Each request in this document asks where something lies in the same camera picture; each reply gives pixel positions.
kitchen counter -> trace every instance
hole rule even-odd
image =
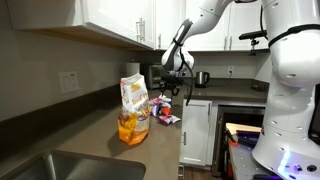
[[[204,89],[194,88],[192,98],[266,101],[266,92],[252,90],[249,80],[230,80],[226,83],[220,86],[211,84]],[[180,94],[173,98],[173,115],[180,118],[186,92],[186,88],[182,88]],[[159,94],[158,90],[149,91],[150,98]],[[0,177],[43,150],[58,149],[141,162],[146,166],[146,180],[177,179],[182,122],[164,126],[151,117],[150,132],[146,139],[141,144],[128,146],[118,138],[119,110],[120,106],[96,110],[56,133],[30,144],[28,148],[0,162]]]

lower cabinet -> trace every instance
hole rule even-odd
[[[211,165],[207,163],[207,153],[213,153],[208,150],[212,101],[190,100],[186,106],[184,100],[183,104],[180,163]]]

sink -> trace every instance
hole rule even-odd
[[[145,171],[139,162],[52,150],[30,158],[0,179],[142,180]]]

snack bag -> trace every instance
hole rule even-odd
[[[118,118],[119,138],[129,145],[140,143],[149,132],[151,109],[144,76],[121,78],[122,109]]]

kettle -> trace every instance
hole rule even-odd
[[[207,87],[207,83],[210,80],[210,74],[208,72],[199,71],[196,74],[196,82],[195,86],[197,88],[205,88]]]

